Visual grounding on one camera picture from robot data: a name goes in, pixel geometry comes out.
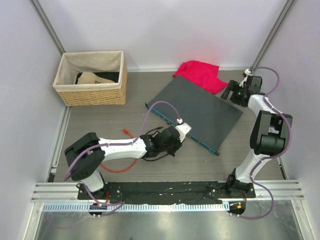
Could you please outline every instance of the wicker basket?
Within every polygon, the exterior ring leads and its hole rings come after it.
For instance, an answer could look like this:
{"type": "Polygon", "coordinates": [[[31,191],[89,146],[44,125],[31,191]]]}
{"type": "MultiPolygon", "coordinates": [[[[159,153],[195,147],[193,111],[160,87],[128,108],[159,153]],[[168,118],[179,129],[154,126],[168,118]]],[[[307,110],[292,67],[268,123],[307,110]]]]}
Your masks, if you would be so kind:
{"type": "Polygon", "coordinates": [[[123,51],[64,53],[53,87],[67,106],[126,103],[127,68],[123,51]],[[75,84],[77,74],[119,72],[118,82],[75,84]]]}

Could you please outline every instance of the black mounting plate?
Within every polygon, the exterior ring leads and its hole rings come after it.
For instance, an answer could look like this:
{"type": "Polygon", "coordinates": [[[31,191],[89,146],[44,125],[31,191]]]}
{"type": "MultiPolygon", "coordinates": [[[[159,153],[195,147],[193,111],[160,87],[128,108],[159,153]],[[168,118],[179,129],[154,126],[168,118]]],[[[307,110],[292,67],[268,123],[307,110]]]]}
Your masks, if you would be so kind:
{"type": "MultiPolygon", "coordinates": [[[[79,200],[90,200],[79,183],[79,200]]],[[[224,182],[217,181],[166,181],[166,182],[108,182],[103,190],[92,194],[105,202],[109,192],[111,203],[124,201],[126,204],[172,205],[172,204],[220,204],[221,199],[239,198],[230,196],[224,182]]],[[[246,193],[246,198],[255,198],[255,190],[246,193]]]]}

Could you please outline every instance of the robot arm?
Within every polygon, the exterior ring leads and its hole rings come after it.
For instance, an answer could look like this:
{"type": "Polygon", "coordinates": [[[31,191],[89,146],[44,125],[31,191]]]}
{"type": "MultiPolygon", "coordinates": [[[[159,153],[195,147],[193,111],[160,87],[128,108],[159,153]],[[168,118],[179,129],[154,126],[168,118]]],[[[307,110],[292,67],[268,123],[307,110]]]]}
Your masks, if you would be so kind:
{"type": "Polygon", "coordinates": [[[98,138],[95,132],[87,133],[64,151],[69,167],[83,150],[94,145],[103,146],[87,152],[77,161],[71,171],[71,179],[83,182],[92,193],[99,191],[105,187],[102,176],[96,170],[102,162],[122,158],[153,158],[163,152],[175,156],[190,130],[191,127],[183,123],[165,128],[157,134],[141,135],[136,141],[110,140],[98,138]]]}
{"type": "MultiPolygon", "coordinates": [[[[256,174],[271,158],[265,159],[253,171],[253,167],[264,157],[275,156],[281,153],[288,144],[289,129],[283,119],[273,111],[274,107],[269,102],[268,97],[261,93],[262,78],[254,76],[252,72],[245,70],[244,80],[241,83],[231,80],[222,94],[222,99],[227,99],[230,91],[231,102],[234,104],[249,107],[257,116],[250,137],[250,152],[243,163],[229,175],[227,186],[235,192],[246,192],[251,187],[251,178],[256,174]]],[[[283,114],[290,124],[292,116],[283,114]]]]}

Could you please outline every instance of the gray floor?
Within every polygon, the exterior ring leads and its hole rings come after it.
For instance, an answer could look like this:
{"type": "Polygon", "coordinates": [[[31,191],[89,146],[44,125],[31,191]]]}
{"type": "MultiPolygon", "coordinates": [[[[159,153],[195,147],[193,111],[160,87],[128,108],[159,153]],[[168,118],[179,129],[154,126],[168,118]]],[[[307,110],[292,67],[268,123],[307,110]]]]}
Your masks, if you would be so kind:
{"type": "MultiPolygon", "coordinates": [[[[225,82],[242,80],[243,71],[220,71],[225,82]]],[[[134,136],[139,133],[147,109],[145,102],[152,100],[171,80],[172,72],[130,72],[127,81],[125,105],[72,107],[62,153],[56,171],[55,182],[62,182],[67,170],[64,149],[89,132],[96,132],[105,139],[128,138],[122,132],[126,128],[134,136]]],[[[228,174],[239,166],[249,152],[249,139],[256,121],[254,113],[237,106],[243,115],[221,145],[220,156],[210,154],[190,139],[177,151],[175,157],[167,156],[159,161],[139,159],[135,166],[123,173],[112,173],[99,167],[106,181],[203,181],[226,180],[228,174]]],[[[166,124],[150,114],[145,131],[166,124]]],[[[105,162],[113,170],[126,168],[133,159],[116,159],[105,162]]],[[[256,176],[258,180],[281,180],[277,161],[269,161],[256,176]]]]}

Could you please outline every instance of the red towel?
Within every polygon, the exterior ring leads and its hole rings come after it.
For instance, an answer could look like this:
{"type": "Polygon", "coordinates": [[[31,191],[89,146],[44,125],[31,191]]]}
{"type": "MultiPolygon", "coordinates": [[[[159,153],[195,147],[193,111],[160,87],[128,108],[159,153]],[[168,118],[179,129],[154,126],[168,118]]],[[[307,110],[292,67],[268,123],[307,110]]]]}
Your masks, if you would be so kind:
{"type": "Polygon", "coordinates": [[[219,93],[228,83],[221,81],[218,76],[219,66],[201,61],[182,63],[173,77],[180,75],[212,94],[219,93]]]}

